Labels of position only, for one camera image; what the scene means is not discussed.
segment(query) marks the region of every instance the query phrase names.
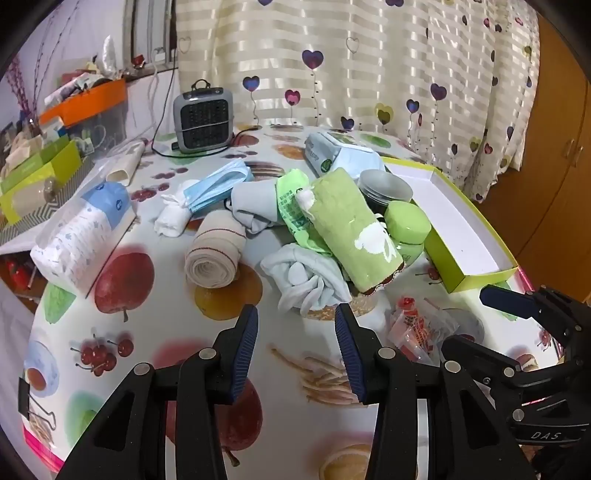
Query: gray cloth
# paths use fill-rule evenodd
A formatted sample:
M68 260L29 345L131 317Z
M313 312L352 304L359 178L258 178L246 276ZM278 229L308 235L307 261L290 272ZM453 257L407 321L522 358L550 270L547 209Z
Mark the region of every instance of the gray cloth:
M234 185L226 207L248 233L258 233L268 226L281 223L277 209L277 179L245 181Z

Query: open cardboard box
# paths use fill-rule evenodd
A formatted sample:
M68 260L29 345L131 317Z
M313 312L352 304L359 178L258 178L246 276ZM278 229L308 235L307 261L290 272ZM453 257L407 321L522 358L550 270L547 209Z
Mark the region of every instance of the open cardboard box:
M425 250L449 293L509 279L517 262L472 202L432 166L385 158L390 172L413 189L413 202L433 226Z

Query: apple print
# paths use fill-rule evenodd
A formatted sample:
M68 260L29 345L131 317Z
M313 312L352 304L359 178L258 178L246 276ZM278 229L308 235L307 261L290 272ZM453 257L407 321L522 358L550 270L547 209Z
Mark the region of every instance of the apple print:
M222 450L232 466L239 466L240 461L232 452L249 448L262 427L261 400L251 381L246 379L244 390L233 405L216 405L215 412Z
M142 305L153 285L154 264L147 254L120 255L103 270L96 282L96 308L102 313L123 311L123 321L127 322L127 311Z

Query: window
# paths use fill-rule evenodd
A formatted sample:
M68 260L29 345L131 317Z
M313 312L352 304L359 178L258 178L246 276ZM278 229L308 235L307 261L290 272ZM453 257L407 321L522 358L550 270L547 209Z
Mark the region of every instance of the window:
M176 0L125 0L125 67L132 68L132 59L139 55L146 63L155 63L158 70L173 67L177 48L175 5Z

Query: wet wipes package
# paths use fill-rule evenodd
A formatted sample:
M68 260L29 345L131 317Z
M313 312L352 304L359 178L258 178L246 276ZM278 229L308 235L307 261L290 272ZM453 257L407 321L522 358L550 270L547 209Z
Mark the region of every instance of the wet wipes package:
M54 214L31 258L49 282L86 296L134 218L125 187L101 181Z
M384 162L374 150L339 132L310 134L305 155L319 176L340 167L357 180L364 170L384 170Z

